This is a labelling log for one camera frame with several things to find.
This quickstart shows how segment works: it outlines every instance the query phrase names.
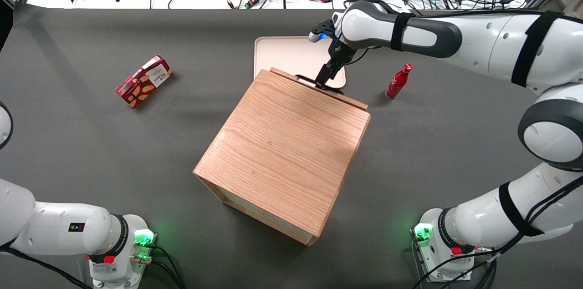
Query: dark gray table mat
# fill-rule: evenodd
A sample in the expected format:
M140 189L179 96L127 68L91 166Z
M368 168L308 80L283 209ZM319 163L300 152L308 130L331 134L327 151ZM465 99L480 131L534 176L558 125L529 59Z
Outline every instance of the dark gray table mat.
M0 100L15 118L0 177L39 201L142 216L192 289L408 289L416 281L408 228L425 210L477 197L537 165L516 135L536 99L526 89L389 49L348 66L344 91L370 104L372 119L310 248L225 206L191 173L251 83L254 40L306 35L330 15L20 5L0 52ZM132 110L113 90L155 53L175 75ZM409 84L386 103L382 90L407 62ZM580 234L576 225L513 248L499 260L494 288L581 287ZM75 258L42 259L78 274ZM73 288L9 256L0 256L0 287ZM142 285L172 287L154 267Z

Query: white robotic arm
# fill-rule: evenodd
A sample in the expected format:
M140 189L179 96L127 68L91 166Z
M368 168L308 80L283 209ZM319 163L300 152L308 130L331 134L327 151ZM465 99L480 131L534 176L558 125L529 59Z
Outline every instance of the white robotic arm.
M414 235L429 280L450 281L472 268L475 247L501 248L519 233L525 235L521 243L551 239L583 220L583 189L576 189L532 224L525 221L539 202L583 182L583 22L528 11L436 17L391 12L381 0L361 0L316 26L311 41L332 38L331 60L316 85L333 78L358 49L385 46L512 81L540 95L523 116L518 136L543 163L478 198L421 217ZM440 266L464 254L468 257Z
M0 102L0 148L13 121ZM36 202L23 188L0 179L0 253L69 256L85 254L93 285L137 288L151 261L155 235L135 215L114 215L88 204Z

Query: red aluminum bottle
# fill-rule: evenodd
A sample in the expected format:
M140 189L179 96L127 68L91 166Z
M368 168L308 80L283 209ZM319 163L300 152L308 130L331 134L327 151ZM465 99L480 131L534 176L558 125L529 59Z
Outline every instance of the red aluminum bottle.
M413 70L413 65L405 64L403 69L398 71L393 79L391 80L391 84L387 90L385 90L385 96L388 98L394 99L398 94L399 91L407 84L407 80L409 79L409 73Z

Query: power adapter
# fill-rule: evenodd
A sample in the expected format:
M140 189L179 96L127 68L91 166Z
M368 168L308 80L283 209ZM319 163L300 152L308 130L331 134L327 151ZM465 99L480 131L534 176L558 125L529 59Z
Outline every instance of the power adapter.
M253 7L254 5L257 5L259 3L259 1L261 0L249 0L247 1L247 3L245 4L245 7L247 9L250 9L251 7Z

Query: wooden lid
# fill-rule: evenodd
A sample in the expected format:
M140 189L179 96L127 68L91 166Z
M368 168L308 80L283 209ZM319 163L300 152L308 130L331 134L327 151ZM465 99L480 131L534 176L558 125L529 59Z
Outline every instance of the wooden lid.
M274 72L259 73L194 173L319 237L370 114Z

